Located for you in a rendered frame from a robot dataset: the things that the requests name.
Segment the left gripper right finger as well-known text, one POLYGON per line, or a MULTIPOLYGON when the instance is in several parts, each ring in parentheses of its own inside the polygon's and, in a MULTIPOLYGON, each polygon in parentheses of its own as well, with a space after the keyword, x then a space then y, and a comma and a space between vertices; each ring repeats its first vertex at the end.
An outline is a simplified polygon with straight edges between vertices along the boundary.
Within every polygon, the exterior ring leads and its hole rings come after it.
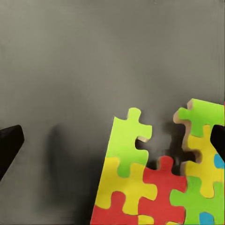
POLYGON ((225 126, 217 124, 213 126, 210 142, 225 162, 225 126))

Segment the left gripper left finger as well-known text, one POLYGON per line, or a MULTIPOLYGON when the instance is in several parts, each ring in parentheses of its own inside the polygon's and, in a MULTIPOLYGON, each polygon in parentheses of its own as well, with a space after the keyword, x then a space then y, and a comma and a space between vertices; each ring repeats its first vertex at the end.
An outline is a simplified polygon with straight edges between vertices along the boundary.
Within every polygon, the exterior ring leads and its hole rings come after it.
POLYGON ((0 181, 24 143, 21 125, 0 130, 0 181))

